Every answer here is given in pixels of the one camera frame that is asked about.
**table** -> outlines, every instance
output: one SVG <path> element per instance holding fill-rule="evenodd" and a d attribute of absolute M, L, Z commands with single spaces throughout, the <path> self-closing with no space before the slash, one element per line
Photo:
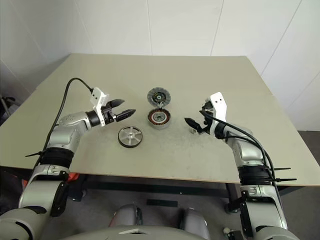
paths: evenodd
<path fill-rule="evenodd" d="M 124 99 L 114 109 L 136 113 L 104 128 L 86 133 L 70 170 L 90 175 L 239 183 L 230 148 L 207 134 L 192 134 L 184 117 L 202 123 L 199 113 L 205 99 L 222 92 L 227 121 L 250 129 L 268 151 L 284 186 L 320 186 L 320 167 L 277 100 L 253 65 L 244 56 L 134 56 L 71 54 L 22 106 L 0 127 L 0 165 L 31 169 L 42 149 L 59 109 L 69 79 L 79 77 L 99 87 L 110 99 Z M 165 108 L 171 125 L 157 130 L 148 125 L 152 107 L 147 93 L 154 87 L 167 89 L 171 102 Z M 74 82 L 61 116 L 90 111 L 88 90 Z M 118 131 L 136 126 L 143 140 L 136 148 L 118 143 Z"/>

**black cable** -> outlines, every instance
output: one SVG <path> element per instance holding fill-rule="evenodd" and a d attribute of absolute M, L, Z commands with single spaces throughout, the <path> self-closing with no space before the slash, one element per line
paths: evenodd
<path fill-rule="evenodd" d="M 244 137 L 244 136 L 234 136 L 234 135 L 231 135 L 231 136 L 226 136 L 224 139 L 225 139 L 226 141 L 228 141 L 228 139 L 242 139 L 242 140 L 245 140 L 245 141 L 251 143 L 252 145 L 256 146 L 257 148 L 259 148 L 259 146 L 258 146 L 254 141 L 252 141 L 252 140 L 250 140 L 250 139 L 248 139 L 248 138 L 246 138 L 246 137 Z M 270 158 L 269 154 L 267 153 L 267 151 L 266 151 L 265 149 L 263 149 L 263 151 L 264 151 L 264 154 L 265 154 L 265 156 L 266 156 L 266 159 L 268 160 L 268 163 L 269 163 L 269 165 L 270 165 L 272 178 L 273 178 L 273 179 L 276 179 L 274 164 L 273 164 L 273 162 L 271 161 L 271 158 Z"/>
<path fill-rule="evenodd" d="M 268 165 L 267 165 L 267 161 L 266 161 L 266 152 L 265 152 L 264 148 L 262 147 L 261 143 L 260 143 L 254 136 L 252 136 L 251 134 L 249 134 L 248 132 L 242 130 L 242 129 L 239 128 L 239 127 L 236 127 L 236 126 L 234 126 L 234 125 L 232 125 L 232 124 L 230 124 L 230 123 L 227 123 L 227 122 L 225 122 L 225 121 L 222 121 L 222 120 L 220 120 L 220 119 L 218 119 L 218 118 L 215 118 L 215 117 L 211 116 L 211 115 L 208 114 L 206 111 L 203 111 L 203 110 L 202 110 L 202 111 L 200 111 L 200 112 L 201 112 L 206 118 L 209 118 L 209 119 L 211 119 L 211 120 L 215 120 L 215 121 L 217 121 L 217 122 L 219 122 L 219 123 L 222 123 L 222 124 L 225 124 L 226 126 L 229 126 L 230 128 L 233 128 L 233 129 L 239 131 L 240 133 L 242 133 L 242 134 L 248 136 L 249 138 L 251 138 L 251 139 L 257 144 L 257 147 L 261 150 L 262 159 L 263 159 L 264 164 L 265 164 L 266 166 L 268 166 Z M 269 165 L 270 165 L 270 168 L 271 168 L 271 175 L 272 175 L 272 177 L 274 178 L 274 180 L 276 180 L 274 165 L 273 165 L 270 157 L 268 158 L 268 161 L 269 161 Z M 275 188 L 275 192 L 276 192 L 276 195 L 277 195 L 277 197 L 278 197 L 280 206 L 281 206 L 281 208 L 283 209 L 283 205 L 282 205 L 282 202 L 281 202 L 281 199 L 280 199 L 280 194 L 279 194 L 279 191 L 278 191 L 276 182 L 275 182 L 275 181 L 272 181 L 272 185 L 273 185 L 274 188 Z"/>
<path fill-rule="evenodd" d="M 61 115 L 62 110 L 64 109 L 65 102 L 66 102 L 66 98 L 67 98 L 67 94 L 68 94 L 68 90 L 69 90 L 69 86 L 70 86 L 70 84 L 71 84 L 74 80 L 78 80 L 78 81 L 80 81 L 81 83 L 83 83 L 83 84 L 89 89 L 89 91 L 90 91 L 91 93 L 92 93 L 93 90 L 94 90 L 94 89 L 91 88 L 85 81 L 83 81 L 81 78 L 73 77 L 73 78 L 71 78 L 71 79 L 68 81 L 67 85 L 65 86 L 65 90 L 64 90 L 64 94 L 63 94 L 63 98 L 62 98 L 62 102 L 61 102 L 59 111 L 58 111 L 58 113 L 57 113 L 57 115 L 56 115 L 56 117 L 55 117 L 55 119 L 54 119 L 54 121 L 53 121 L 53 124 L 52 124 L 52 126 L 51 126 L 51 128 L 50 128 L 50 130 L 49 130 L 49 132 L 48 132 L 48 134 L 47 134 L 47 136 L 46 136 L 45 143 L 44 143 L 44 146 L 43 146 L 42 151 L 46 150 L 46 148 L 47 148 L 47 146 L 48 146 L 48 142 L 49 142 L 49 140 L 50 140 L 50 136 L 51 136 L 52 132 L 54 131 L 55 126 L 57 125 L 57 122 L 58 122 L 58 119 L 59 119 L 59 117 L 60 117 L 60 115 Z M 38 163 L 39 163 L 39 161 L 40 161 L 40 158 L 41 158 L 41 155 L 40 155 L 40 157 L 38 158 L 38 160 L 36 161 L 34 167 L 36 167 L 36 166 L 38 165 Z"/>
<path fill-rule="evenodd" d="M 254 145 L 254 146 L 256 146 L 257 148 L 259 148 L 259 146 L 258 146 L 254 141 L 252 141 L 252 140 L 250 140 L 250 139 L 248 139 L 248 138 L 245 138 L 245 137 L 243 137 L 243 136 L 233 136 L 233 135 L 232 135 L 232 136 L 227 136 L 227 137 L 225 137 L 225 140 L 228 141 L 228 139 L 231 139 L 231 138 L 233 138 L 233 139 L 242 139 L 242 140 L 245 140 L 245 141 L 247 141 L 248 143 L 251 143 L 252 145 Z M 265 155 L 266 155 L 266 158 L 268 159 L 268 162 L 269 162 L 269 164 L 270 164 L 270 169 L 271 169 L 272 178 L 275 180 L 275 179 L 276 179 L 276 174 L 275 174 L 274 164 L 273 164 L 273 162 L 271 161 L 271 158 L 270 158 L 269 154 L 267 153 L 267 151 L 266 151 L 265 149 L 263 149 L 263 151 L 264 151 L 264 153 L 265 153 Z M 277 188 L 277 184 L 276 184 L 275 181 L 272 181 L 272 186 L 274 186 L 274 188 L 275 188 L 276 196 L 277 196 L 277 198 L 278 198 L 278 200 L 279 200 L 279 203 L 280 203 L 281 208 L 283 209 L 282 201 L 281 201 L 281 198 L 280 198 L 280 193 L 279 193 L 279 190 L 278 190 L 278 188 Z"/>
<path fill-rule="evenodd" d="M 242 134 L 248 136 L 249 138 L 251 138 L 251 139 L 259 146 L 259 149 L 260 149 L 261 152 L 262 152 L 263 162 L 264 162 L 265 165 L 267 165 L 266 154 L 265 154 L 264 148 L 262 147 L 261 143 L 260 143 L 254 136 L 252 136 L 250 133 L 242 130 L 242 129 L 239 128 L 239 127 L 236 127 L 236 126 L 234 126 L 234 125 L 232 125 L 232 124 L 230 124 L 230 123 L 227 123 L 227 122 L 225 122 L 225 121 L 222 121 L 222 120 L 220 120 L 220 119 L 218 119 L 218 118 L 215 118 L 215 117 L 209 115 L 206 111 L 203 111 L 203 110 L 202 110 L 202 111 L 200 111 L 200 112 L 201 112 L 206 118 L 211 119 L 211 120 L 215 120 L 215 121 L 217 121 L 217 122 L 219 122 L 219 123 L 222 123 L 222 124 L 224 124 L 224 125 L 226 125 L 226 126 L 229 126 L 230 128 L 233 128 L 233 129 L 239 131 L 240 133 L 242 133 Z"/>

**metal pulley wheel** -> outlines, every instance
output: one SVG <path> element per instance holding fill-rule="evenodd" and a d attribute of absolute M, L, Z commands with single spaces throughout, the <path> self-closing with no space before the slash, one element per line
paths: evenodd
<path fill-rule="evenodd" d="M 147 98 L 152 106 L 163 108 L 168 105 L 171 101 L 170 93 L 162 87 L 152 88 L 148 94 Z"/>
<path fill-rule="evenodd" d="M 142 141 L 142 132 L 135 126 L 125 126 L 118 133 L 118 141 L 125 148 L 135 148 Z"/>
<path fill-rule="evenodd" d="M 155 129 L 164 129 L 171 123 L 171 114 L 163 109 L 153 109 L 148 114 L 148 122 Z"/>

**robotic arm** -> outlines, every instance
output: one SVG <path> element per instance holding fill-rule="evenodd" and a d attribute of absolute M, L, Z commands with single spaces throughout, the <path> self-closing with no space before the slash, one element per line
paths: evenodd
<path fill-rule="evenodd" d="M 273 166 L 267 164 L 267 153 L 260 143 L 248 130 L 226 122 L 227 105 L 220 92 L 206 100 L 200 113 L 206 127 L 202 128 L 191 118 L 185 118 L 186 123 L 199 134 L 222 139 L 232 149 L 241 183 L 240 218 L 244 235 L 255 240 L 297 240 L 287 230 L 275 184 L 295 179 L 275 178 Z"/>
<path fill-rule="evenodd" d="M 41 236 L 48 218 L 64 212 L 69 189 L 69 167 L 81 136 L 94 126 L 119 122 L 136 111 L 128 109 L 115 114 L 112 109 L 124 100 L 108 101 L 108 98 L 109 95 L 95 87 L 90 98 L 92 111 L 62 117 L 54 127 L 20 197 L 19 208 L 0 217 L 0 239 L 36 240 Z"/>

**wall tile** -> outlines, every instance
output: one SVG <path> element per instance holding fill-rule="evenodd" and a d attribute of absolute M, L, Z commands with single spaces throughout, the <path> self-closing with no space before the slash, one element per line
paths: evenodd
<path fill-rule="evenodd" d="M 2 61 L 29 92 L 43 80 L 33 73 L 46 59 L 8 0 L 0 2 L 0 52 Z"/>
<path fill-rule="evenodd" d="M 319 72 L 320 1 L 303 0 L 262 77 L 284 108 Z"/>
<path fill-rule="evenodd" d="M 77 0 L 95 53 L 151 53 L 146 0 Z"/>
<path fill-rule="evenodd" d="M 14 97 L 18 103 L 22 103 L 30 95 L 2 60 L 0 61 L 0 90 L 3 97 Z"/>
<path fill-rule="evenodd" d="M 224 0 L 213 56 L 247 56 L 261 73 L 300 0 Z"/>
<path fill-rule="evenodd" d="M 154 55 L 209 56 L 222 0 L 149 0 Z"/>
<path fill-rule="evenodd" d="M 320 72 L 288 107 L 287 113 L 298 130 L 320 131 Z"/>
<path fill-rule="evenodd" d="M 74 1 L 14 0 L 13 3 L 49 63 L 70 53 L 93 52 Z"/>

